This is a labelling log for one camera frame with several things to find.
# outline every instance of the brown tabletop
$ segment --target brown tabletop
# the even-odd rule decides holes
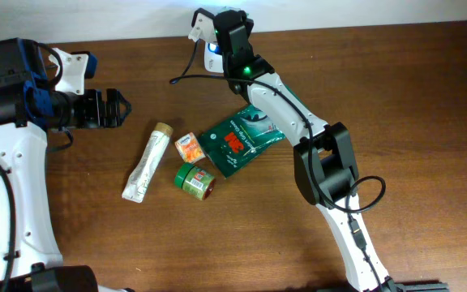
[[[251,43],[317,116],[349,128],[360,175],[387,180],[364,219],[390,275],[467,291],[467,22],[256,33]],[[174,186],[183,161],[171,144],[144,202],[121,198],[156,122],[171,125],[174,140],[246,104],[224,81],[169,85],[192,46],[185,37],[58,45],[92,51],[99,64],[86,88],[118,88],[133,105],[121,128],[73,131],[73,147],[48,155],[65,264],[89,265],[99,284],[136,291],[344,282],[331,230],[295,185],[287,141],[218,179],[205,201]],[[205,73],[202,52],[190,73]],[[197,165],[220,176],[208,160]],[[363,203],[376,187],[361,188]]]

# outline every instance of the green package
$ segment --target green package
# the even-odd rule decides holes
[[[284,138],[264,112],[248,105],[203,133],[198,141],[212,163],[228,178]]]

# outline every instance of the green jar lid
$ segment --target green jar lid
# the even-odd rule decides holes
[[[176,178],[174,179],[174,184],[176,187],[182,188],[183,183],[185,182],[185,177],[186,175],[191,172],[191,170],[194,168],[194,165],[191,163],[186,162],[182,167],[178,170],[178,173],[176,174]]]

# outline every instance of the tan cap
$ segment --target tan cap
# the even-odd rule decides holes
[[[154,127],[154,131],[160,131],[162,132],[163,134],[167,135],[168,137],[170,137],[172,135],[172,132],[174,131],[173,128],[169,125],[167,125],[166,123],[163,123],[163,122],[159,122],[156,124],[156,126]]]

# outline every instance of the wall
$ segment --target wall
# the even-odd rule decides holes
[[[185,36],[200,6],[242,8],[256,32],[467,19],[467,0],[0,0],[0,40]]]

